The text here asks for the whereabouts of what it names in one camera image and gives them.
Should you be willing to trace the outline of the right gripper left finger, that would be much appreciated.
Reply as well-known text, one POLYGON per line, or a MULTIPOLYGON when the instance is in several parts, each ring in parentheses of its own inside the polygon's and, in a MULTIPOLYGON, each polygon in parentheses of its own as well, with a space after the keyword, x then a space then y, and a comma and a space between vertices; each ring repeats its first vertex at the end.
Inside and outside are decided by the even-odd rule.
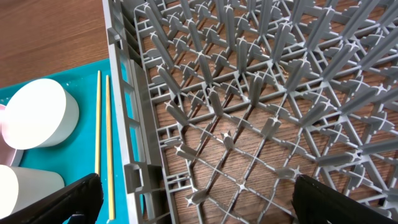
POLYGON ((96 223, 103 202, 101 178, 91 173, 1 219, 1 223, 96 223))

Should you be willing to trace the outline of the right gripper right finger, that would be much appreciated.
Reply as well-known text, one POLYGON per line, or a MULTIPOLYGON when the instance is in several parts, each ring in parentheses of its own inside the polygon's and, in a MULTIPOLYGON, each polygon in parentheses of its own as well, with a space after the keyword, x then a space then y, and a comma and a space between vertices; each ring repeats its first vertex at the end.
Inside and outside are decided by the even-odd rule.
POLYGON ((397 224, 307 175, 296 178, 292 205, 300 224, 397 224))

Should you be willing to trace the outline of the wooden chopstick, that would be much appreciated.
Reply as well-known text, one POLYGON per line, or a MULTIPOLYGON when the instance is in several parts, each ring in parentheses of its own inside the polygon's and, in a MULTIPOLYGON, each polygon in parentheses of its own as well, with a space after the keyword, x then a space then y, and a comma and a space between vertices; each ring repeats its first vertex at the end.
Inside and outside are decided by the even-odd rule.
POLYGON ((109 221, 116 218, 114 201, 114 179, 113 179, 113 140, 111 119, 111 87, 110 77, 106 76, 106 158, 107 158, 107 181, 108 181, 108 213, 109 221))
POLYGON ((101 71, 97 74, 96 87, 96 131, 95 131, 95 172, 101 171, 101 71))

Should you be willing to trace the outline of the small white cup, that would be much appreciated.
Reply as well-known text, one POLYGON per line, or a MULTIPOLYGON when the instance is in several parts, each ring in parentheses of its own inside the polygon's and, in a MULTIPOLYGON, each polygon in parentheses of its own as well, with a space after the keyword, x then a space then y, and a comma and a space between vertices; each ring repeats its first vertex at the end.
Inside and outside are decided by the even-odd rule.
POLYGON ((64 188, 62 177, 46 170, 1 166, 1 218, 64 188))

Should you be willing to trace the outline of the pink plate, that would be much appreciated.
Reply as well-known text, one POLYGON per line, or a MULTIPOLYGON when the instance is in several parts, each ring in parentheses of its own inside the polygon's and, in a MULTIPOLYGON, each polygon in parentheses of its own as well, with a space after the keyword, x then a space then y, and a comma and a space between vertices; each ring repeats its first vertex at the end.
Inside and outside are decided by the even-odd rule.
POLYGON ((18 167, 21 163, 23 150, 15 149, 5 141, 5 112, 6 106, 1 105, 1 164, 18 167))

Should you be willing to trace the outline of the large white bowl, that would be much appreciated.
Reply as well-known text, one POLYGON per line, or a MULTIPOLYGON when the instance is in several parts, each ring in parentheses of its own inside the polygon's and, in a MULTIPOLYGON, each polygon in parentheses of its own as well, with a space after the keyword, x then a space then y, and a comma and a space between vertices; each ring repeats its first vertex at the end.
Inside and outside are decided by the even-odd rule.
POLYGON ((79 115, 76 99, 59 82, 41 78, 11 97, 2 114, 1 134, 19 150, 55 146, 71 135, 79 115))

